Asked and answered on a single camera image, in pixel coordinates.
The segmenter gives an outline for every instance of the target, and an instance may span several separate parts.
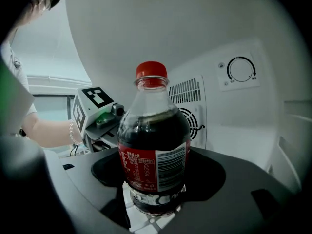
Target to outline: bracelet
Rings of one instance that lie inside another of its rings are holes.
[[[76,145],[80,145],[82,144],[82,142],[77,142],[74,138],[74,132],[73,132],[73,129],[74,129],[74,123],[75,121],[72,119],[71,122],[70,122],[70,125],[69,125],[69,137],[72,139],[72,141],[76,144]]]

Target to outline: circular fan grille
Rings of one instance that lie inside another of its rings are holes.
[[[198,123],[196,120],[196,117],[192,114],[192,112],[186,108],[180,108],[180,111],[183,113],[183,115],[186,117],[191,130],[191,141],[195,139],[197,135],[197,129],[198,129]]]

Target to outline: dark liquid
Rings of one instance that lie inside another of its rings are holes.
[[[171,151],[189,139],[190,126],[180,110],[139,117],[132,124],[121,123],[118,131],[118,141],[120,144],[139,150]],[[178,186],[161,193],[147,193],[137,188],[134,189],[143,194],[159,195],[162,197],[164,195],[179,193],[184,183],[185,181],[182,180]],[[162,215],[174,211],[180,205],[181,198],[179,196],[171,200],[170,203],[157,206],[144,204],[134,199],[134,204],[146,213]]]

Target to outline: person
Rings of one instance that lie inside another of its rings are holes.
[[[28,91],[27,76],[21,62],[12,51],[9,40],[19,27],[31,23],[45,11],[53,8],[59,1],[60,0],[31,0],[1,46],[1,54],[4,63]],[[82,142],[79,129],[73,120],[50,121],[41,119],[38,117],[33,104],[24,118],[22,129],[30,139],[45,148],[70,145],[73,143],[80,144]]]

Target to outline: slotted vent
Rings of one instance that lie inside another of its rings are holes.
[[[174,104],[201,101],[199,82],[194,78],[171,86],[169,97]]]
[[[190,125],[190,134],[191,134],[191,141],[195,139],[197,132],[198,132],[198,123],[196,117],[192,114],[192,112],[186,108],[179,108],[183,115],[186,117],[189,125]]]

